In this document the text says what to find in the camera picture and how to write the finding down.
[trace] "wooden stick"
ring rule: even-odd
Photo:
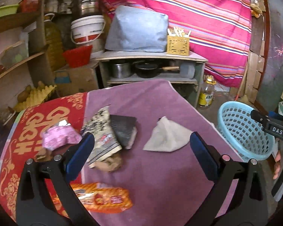
[[[236,95],[236,97],[235,97],[235,101],[237,101],[238,98],[239,98],[239,94],[240,94],[241,89],[242,89],[242,86],[243,86],[243,84],[244,84],[244,82],[245,82],[247,72],[248,72],[248,61],[247,61],[247,63],[246,63],[246,67],[245,67],[245,71],[244,71],[244,74],[243,74],[243,78],[242,78],[240,87],[239,87],[239,89],[238,89],[237,95]]]

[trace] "metal screw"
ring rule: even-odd
[[[251,164],[253,164],[253,165],[257,165],[257,164],[258,164],[258,162],[257,162],[257,160],[256,160],[256,159],[251,159]]]
[[[55,155],[54,158],[53,158],[55,161],[59,161],[62,159],[62,156],[61,155]]]
[[[224,161],[229,161],[231,158],[230,158],[229,155],[223,155],[223,156],[222,156],[222,159],[223,159]]]
[[[26,164],[27,164],[27,165],[30,165],[30,164],[32,164],[32,162],[33,162],[33,159],[32,159],[32,158],[29,158],[29,159],[26,161]]]

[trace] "orange snack package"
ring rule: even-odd
[[[127,189],[104,183],[71,184],[72,189],[89,212],[119,213],[133,206]]]

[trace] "blue plastic basket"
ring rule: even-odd
[[[250,158],[265,160],[272,153],[274,136],[263,132],[263,127],[251,119],[252,107],[229,101],[218,111],[218,131],[238,152],[244,162]]]

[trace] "dark notebook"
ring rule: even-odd
[[[135,127],[136,117],[110,115],[110,126],[115,137],[124,149],[131,149],[137,129]]]

